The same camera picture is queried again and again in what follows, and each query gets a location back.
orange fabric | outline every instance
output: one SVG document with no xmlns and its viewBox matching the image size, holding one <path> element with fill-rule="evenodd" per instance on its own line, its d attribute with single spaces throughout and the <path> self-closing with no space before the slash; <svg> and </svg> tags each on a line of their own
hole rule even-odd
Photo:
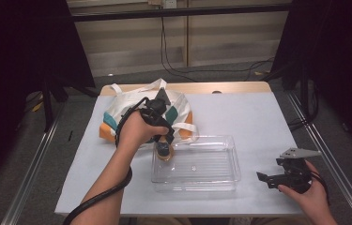
<svg viewBox="0 0 352 225">
<path fill-rule="evenodd" d="M 111 143 L 115 142 L 115 137 L 111 135 L 111 127 L 105 123 L 99 126 L 99 137 L 108 140 Z"/>
<path fill-rule="evenodd" d="M 192 124 L 192 112 L 188 113 L 187 119 L 185 119 L 185 123 Z M 181 139 L 187 139 L 188 136 L 192 135 L 192 132 L 186 129 L 180 129 L 178 133 L 179 136 L 181 136 Z"/>
</svg>

beige wall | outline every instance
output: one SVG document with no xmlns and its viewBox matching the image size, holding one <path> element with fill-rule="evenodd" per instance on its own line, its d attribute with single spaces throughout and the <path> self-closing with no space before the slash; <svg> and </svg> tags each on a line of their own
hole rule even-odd
<svg viewBox="0 0 352 225">
<path fill-rule="evenodd" d="M 290 1 L 190 0 L 187 2 L 187 0 L 178 0 L 177 6 L 203 8 L 285 2 Z M 70 10 L 72 13 L 89 13 L 143 9 L 155 9 L 155 7 L 143 1 L 132 4 L 75 7 Z M 218 60 L 222 63 L 233 63 L 271 57 L 276 53 L 286 17 L 287 12 L 269 12 L 164 18 L 168 53 L 179 54 L 169 55 L 169 57 L 175 67 L 206 65 Z M 130 66 L 132 66 L 133 61 L 144 61 L 138 59 L 142 57 L 142 53 L 149 53 L 145 57 L 155 57 L 158 59 L 156 65 L 160 64 L 160 18 L 77 22 L 76 26 L 89 60 L 97 60 L 97 54 L 103 55 L 101 60 L 110 60 L 114 54 L 123 52 L 128 53 L 130 58 L 134 58 L 130 60 Z M 252 48 L 245 51 L 250 43 L 251 46 L 264 43 L 267 49 L 260 47 L 258 51 Z M 108 63 L 105 67 L 116 67 L 116 65 Z"/>
</svg>

transparent tray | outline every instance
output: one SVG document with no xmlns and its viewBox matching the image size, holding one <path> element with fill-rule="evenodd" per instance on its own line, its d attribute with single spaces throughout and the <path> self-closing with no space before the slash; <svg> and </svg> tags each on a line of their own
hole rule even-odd
<svg viewBox="0 0 352 225">
<path fill-rule="evenodd" d="M 157 191 L 232 191 L 240 168 L 232 136 L 199 136 L 194 142 L 174 145 L 174 156 L 152 157 L 152 177 Z"/>
</svg>

wall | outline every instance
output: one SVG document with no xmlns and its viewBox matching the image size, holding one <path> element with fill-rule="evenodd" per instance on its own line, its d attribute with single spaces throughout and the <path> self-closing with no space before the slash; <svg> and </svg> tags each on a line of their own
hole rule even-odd
<svg viewBox="0 0 352 225">
<path fill-rule="evenodd" d="M 156 8 L 143 0 L 129 0 L 126 2 L 133 3 L 128 4 L 116 0 L 68 2 L 74 14 Z M 290 0 L 178 0 L 177 7 L 287 2 Z M 181 68 L 268 59 L 276 53 L 286 17 L 287 12 L 270 12 L 164 18 L 168 60 L 173 68 Z M 95 77 L 162 69 L 160 18 L 77 22 L 76 27 Z"/>
</svg>

gray floor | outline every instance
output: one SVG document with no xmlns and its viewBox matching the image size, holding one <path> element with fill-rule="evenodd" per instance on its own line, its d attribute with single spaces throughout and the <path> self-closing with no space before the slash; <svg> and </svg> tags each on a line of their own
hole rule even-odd
<svg viewBox="0 0 352 225">
<path fill-rule="evenodd" d="M 249 64 L 216 65 L 210 67 L 199 67 L 195 69 L 244 69 Z M 267 70 L 266 65 L 257 70 Z M 231 82 L 244 81 L 247 72 L 191 72 L 182 74 L 193 78 L 198 82 Z M 96 78 L 96 90 L 99 91 L 105 84 L 110 83 L 150 83 L 162 77 L 169 83 L 188 82 L 182 77 L 169 74 L 165 70 L 143 72 L 136 74 L 125 74 L 114 77 Z M 256 81 L 261 77 L 251 75 L 249 81 Z M 270 82 L 270 86 L 277 98 L 286 121 L 292 121 L 297 115 L 290 104 L 287 94 L 281 88 L 281 81 Z M 63 108 L 62 117 L 59 118 L 58 128 L 49 146 L 49 151 L 41 164 L 33 188 L 29 193 L 23 212 L 18 218 L 17 224 L 60 224 L 61 216 L 53 213 L 59 198 L 62 184 L 68 172 L 70 163 L 73 161 L 80 139 L 83 137 L 84 128 L 89 120 L 95 100 L 86 97 L 74 90 L 68 90 L 69 101 Z M 324 137 L 326 144 L 337 159 L 345 176 L 352 184 L 352 133 L 345 132 L 342 122 L 332 108 L 324 99 L 320 100 L 319 114 L 314 124 Z M 39 142 L 43 136 L 44 113 L 40 109 L 37 112 L 28 112 L 21 123 L 18 131 L 17 142 L 15 142 L 8 159 L 0 168 L 0 222 L 8 210 L 15 196 L 29 164 L 32 161 Z M 315 149 L 315 145 L 304 128 L 294 131 L 293 136 L 298 147 Z M 352 210 L 345 200 L 343 192 L 337 188 L 336 181 L 327 166 L 320 158 L 312 158 L 314 164 L 329 185 L 331 211 L 339 224 L 352 224 Z"/>
</svg>

